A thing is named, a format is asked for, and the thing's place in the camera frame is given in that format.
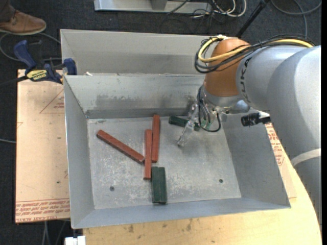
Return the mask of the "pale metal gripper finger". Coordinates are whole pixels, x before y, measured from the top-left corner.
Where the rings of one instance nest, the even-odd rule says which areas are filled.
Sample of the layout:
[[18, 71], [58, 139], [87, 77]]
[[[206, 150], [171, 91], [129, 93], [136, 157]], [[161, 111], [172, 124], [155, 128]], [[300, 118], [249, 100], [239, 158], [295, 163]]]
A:
[[188, 121], [182, 131], [181, 136], [177, 141], [178, 146], [184, 146], [187, 143], [193, 131], [194, 131], [194, 123], [192, 121]]
[[192, 104], [188, 113], [188, 120], [196, 122], [198, 118], [198, 104]]

